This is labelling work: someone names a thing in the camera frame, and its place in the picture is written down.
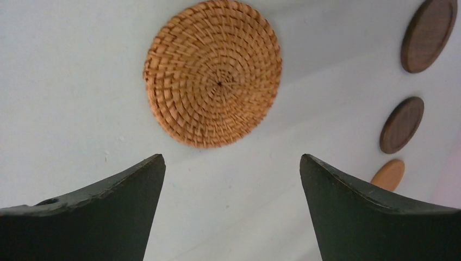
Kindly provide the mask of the light wooden coaster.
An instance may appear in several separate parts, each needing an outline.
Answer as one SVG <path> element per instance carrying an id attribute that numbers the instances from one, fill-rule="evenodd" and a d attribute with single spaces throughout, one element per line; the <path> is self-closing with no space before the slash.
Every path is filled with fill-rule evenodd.
<path id="1" fill-rule="evenodd" d="M 393 192 L 400 184 L 405 169 L 406 166 L 403 160 L 392 159 L 376 172 L 371 180 L 371 184 Z"/>

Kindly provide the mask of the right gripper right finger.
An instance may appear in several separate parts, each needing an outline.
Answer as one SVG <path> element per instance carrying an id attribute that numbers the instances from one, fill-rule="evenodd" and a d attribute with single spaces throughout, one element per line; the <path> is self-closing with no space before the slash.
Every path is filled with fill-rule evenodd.
<path id="1" fill-rule="evenodd" d="M 323 260 L 460 260 L 460 210 L 389 192 L 310 154 L 300 176 Z"/>

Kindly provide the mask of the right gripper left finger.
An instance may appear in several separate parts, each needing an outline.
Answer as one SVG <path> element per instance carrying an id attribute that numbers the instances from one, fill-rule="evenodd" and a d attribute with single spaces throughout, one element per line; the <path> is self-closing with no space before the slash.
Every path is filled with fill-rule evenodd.
<path id="1" fill-rule="evenodd" d="M 166 165 L 155 154 L 34 206 L 1 209 L 1 260 L 143 260 Z"/>

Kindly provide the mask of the dark wooden coaster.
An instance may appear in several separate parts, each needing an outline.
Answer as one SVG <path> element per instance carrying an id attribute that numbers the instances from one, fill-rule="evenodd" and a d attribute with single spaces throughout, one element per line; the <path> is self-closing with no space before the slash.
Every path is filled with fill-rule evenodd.
<path id="1" fill-rule="evenodd" d="M 408 97 L 395 107 L 379 137 L 383 153 L 394 154 L 409 143 L 421 123 L 424 109 L 423 99 L 417 96 Z"/>
<path id="2" fill-rule="evenodd" d="M 423 1 L 404 34 L 400 61 L 408 73 L 429 68 L 445 48 L 457 19 L 458 2 Z"/>

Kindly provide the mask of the woven rattan coaster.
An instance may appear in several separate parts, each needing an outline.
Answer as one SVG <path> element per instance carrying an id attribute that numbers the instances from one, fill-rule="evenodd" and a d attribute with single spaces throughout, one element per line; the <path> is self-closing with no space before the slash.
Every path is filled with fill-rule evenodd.
<path id="1" fill-rule="evenodd" d="M 160 127 L 195 148 L 226 146 L 253 131 L 277 96 L 281 74 L 275 31 L 238 1 L 204 1 L 170 18 L 142 73 Z"/>

